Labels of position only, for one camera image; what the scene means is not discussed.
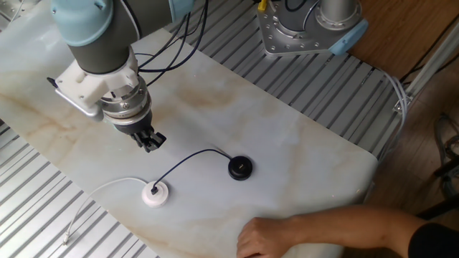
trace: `white round device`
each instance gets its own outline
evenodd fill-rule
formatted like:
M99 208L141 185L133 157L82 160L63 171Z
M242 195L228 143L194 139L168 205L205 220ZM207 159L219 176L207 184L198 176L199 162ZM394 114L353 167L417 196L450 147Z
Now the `white round device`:
M151 189L155 183L156 181L148 183L142 190L143 202L151 208L163 206L169 198L169 189L167 185L161 181L156 184L158 191L155 194L151 193Z

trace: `marble table surface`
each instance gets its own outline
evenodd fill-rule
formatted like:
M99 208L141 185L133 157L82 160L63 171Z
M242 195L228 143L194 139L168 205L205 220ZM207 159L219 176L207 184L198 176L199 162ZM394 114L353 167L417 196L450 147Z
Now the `marble table surface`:
M254 216L282 218L363 199L377 166L373 155L201 52L149 87L152 125L168 138L160 149L145 153L110 123L94 123L46 81L72 61L48 5L0 34L0 118L81 189L126 176L154 181L203 148L254 162L252 176L239 182L228 175L227 159L201 154L166 177L171 195L160 209L142 202L135 181L94 195L162 258L235 257L237 235ZM169 37L160 30L133 48L154 53ZM178 46L148 67L165 67ZM190 51L186 45L182 56ZM337 257L341 250L302 244L285 257Z

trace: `black sleeve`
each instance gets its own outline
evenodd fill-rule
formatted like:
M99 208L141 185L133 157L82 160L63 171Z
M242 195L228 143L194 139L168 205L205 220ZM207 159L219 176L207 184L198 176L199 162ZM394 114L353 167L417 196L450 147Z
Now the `black sleeve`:
M421 226L412 236L409 258L458 258L459 232L439 224Z

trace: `light blue cover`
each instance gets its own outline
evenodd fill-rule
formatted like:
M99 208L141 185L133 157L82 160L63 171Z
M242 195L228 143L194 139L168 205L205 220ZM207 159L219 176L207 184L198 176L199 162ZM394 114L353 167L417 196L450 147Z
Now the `light blue cover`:
M94 42L113 18L113 0L52 0L51 14L60 34L73 47Z
M346 53L353 47L362 36L364 36L368 29L368 21L362 19L354 28L352 28L344 37L340 38L333 46L328 50L335 55L341 55Z
M192 11L194 0L169 0L171 7L172 22L182 18Z

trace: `yellow cable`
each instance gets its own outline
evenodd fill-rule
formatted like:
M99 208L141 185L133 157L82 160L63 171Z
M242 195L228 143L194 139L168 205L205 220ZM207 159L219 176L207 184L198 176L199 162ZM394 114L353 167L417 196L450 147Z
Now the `yellow cable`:
M258 4L258 10L265 11L267 5L268 5L268 0L261 0L261 2Z

